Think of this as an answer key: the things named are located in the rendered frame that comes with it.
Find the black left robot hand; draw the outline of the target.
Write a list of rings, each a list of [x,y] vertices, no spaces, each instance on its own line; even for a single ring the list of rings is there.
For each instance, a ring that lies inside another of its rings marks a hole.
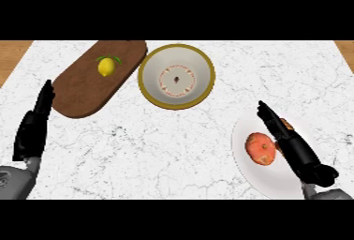
[[[25,113],[13,142],[13,161],[24,161],[31,157],[41,157],[47,139],[47,120],[52,112],[56,93],[52,81],[47,80],[34,104],[34,108]]]

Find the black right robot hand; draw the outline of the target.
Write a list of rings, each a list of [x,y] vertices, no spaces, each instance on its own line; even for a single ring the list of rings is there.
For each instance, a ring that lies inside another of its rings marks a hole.
[[[338,171],[322,164],[310,144],[299,134],[286,128],[276,112],[263,101],[258,101],[257,116],[276,138],[283,157],[301,182],[323,188],[330,187],[339,176]]]

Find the white plate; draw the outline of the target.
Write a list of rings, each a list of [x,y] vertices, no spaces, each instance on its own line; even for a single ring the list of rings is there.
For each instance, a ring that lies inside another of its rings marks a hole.
[[[286,120],[280,119],[288,129],[297,131]],[[276,159],[269,166],[254,163],[246,153],[245,142],[254,133],[264,133],[276,144]],[[288,161],[279,149],[277,141],[271,135],[261,118],[257,116],[257,108],[248,110],[239,118],[232,133],[232,153],[235,163],[251,186],[271,199],[297,200],[304,198],[301,180],[297,177]]]

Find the white bowl with gold rim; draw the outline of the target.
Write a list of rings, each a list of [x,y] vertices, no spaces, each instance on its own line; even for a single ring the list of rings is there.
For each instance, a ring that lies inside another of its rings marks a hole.
[[[198,105],[211,93],[215,70],[210,57],[187,44],[167,44],[146,56],[139,86],[148,101],[168,110]]]

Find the orange-red round fruit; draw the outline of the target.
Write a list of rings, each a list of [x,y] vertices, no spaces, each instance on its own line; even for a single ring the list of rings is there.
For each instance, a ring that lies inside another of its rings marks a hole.
[[[269,166],[274,162],[276,144],[264,133],[254,132],[248,136],[245,149],[255,164]]]

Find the brown wooden cutting board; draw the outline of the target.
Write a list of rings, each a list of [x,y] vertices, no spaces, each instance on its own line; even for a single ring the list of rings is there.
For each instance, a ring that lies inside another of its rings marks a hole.
[[[53,81],[55,110],[69,118],[94,114],[115,95],[145,60],[143,40],[99,40]],[[99,58],[118,57],[121,63],[111,76],[99,74]]]

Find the yellow lemon with leaves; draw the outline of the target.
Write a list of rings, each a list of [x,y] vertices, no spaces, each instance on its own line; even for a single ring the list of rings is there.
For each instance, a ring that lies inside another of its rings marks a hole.
[[[122,60],[117,56],[100,56],[96,61],[99,62],[97,70],[103,77],[114,74],[117,65],[122,63]]]

